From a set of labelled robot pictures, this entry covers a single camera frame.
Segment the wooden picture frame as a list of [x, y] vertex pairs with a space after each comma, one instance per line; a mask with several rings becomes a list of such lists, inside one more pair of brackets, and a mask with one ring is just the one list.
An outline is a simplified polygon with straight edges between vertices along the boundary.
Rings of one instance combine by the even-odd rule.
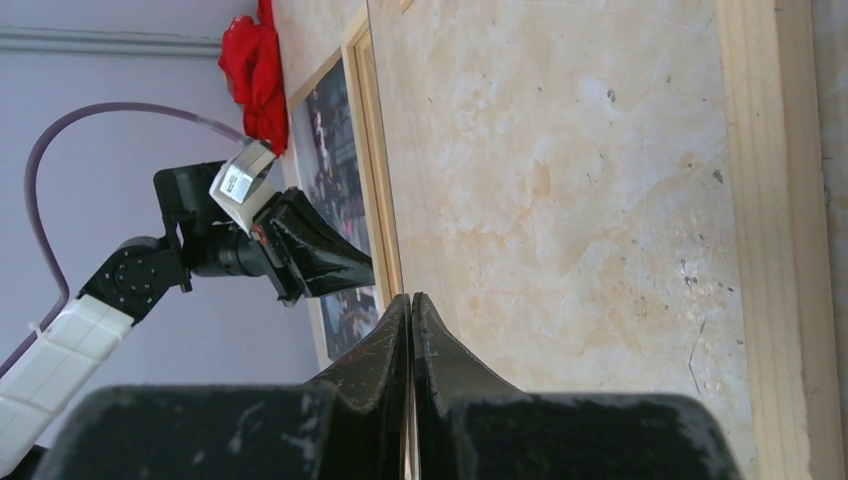
[[757, 474], [846, 477], [808, 1], [712, 1]]

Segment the printed photo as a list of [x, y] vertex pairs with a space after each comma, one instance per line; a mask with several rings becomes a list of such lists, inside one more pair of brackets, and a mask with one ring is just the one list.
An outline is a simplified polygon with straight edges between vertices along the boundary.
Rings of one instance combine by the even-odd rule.
[[[370, 253], [344, 63], [337, 60], [291, 115], [297, 185], [345, 240]], [[367, 336], [380, 317], [373, 286], [318, 300], [324, 358], [335, 361]]]

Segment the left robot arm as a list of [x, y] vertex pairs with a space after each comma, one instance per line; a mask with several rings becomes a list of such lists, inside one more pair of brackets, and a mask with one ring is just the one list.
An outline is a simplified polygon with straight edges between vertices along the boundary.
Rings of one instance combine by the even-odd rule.
[[156, 173], [165, 234], [124, 242], [1, 368], [1, 473], [42, 455], [37, 441], [69, 401], [162, 299], [193, 277], [264, 277], [279, 300], [371, 286], [371, 258], [345, 240], [297, 188], [262, 185], [240, 226], [215, 200], [223, 162]]

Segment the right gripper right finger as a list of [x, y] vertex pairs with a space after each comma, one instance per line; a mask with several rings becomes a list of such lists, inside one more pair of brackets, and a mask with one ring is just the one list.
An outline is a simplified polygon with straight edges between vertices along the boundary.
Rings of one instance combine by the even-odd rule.
[[522, 478], [524, 393], [451, 333], [425, 293], [413, 297], [411, 332], [421, 477]]

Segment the transparent plastic sheet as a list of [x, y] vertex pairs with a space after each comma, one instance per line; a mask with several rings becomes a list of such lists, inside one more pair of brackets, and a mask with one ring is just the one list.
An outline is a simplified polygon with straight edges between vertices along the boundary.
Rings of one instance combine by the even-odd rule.
[[523, 390], [698, 399], [754, 478], [715, 3], [368, 10], [404, 287]]

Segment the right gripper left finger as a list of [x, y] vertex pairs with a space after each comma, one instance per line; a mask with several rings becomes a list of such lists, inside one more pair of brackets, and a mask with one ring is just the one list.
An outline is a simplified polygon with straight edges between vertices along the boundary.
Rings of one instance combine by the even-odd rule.
[[404, 477], [409, 314], [409, 296], [396, 296], [365, 338], [308, 381], [329, 394], [319, 479]]

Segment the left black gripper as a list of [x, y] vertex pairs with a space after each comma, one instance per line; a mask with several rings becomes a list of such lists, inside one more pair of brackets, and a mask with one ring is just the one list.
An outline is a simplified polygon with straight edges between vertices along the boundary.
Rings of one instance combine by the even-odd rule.
[[305, 298], [375, 284], [372, 259], [336, 232], [297, 188], [267, 203], [267, 255], [258, 241], [209, 195], [222, 161], [164, 169], [153, 185], [167, 244], [177, 251], [182, 292], [192, 278], [265, 277], [277, 300]]

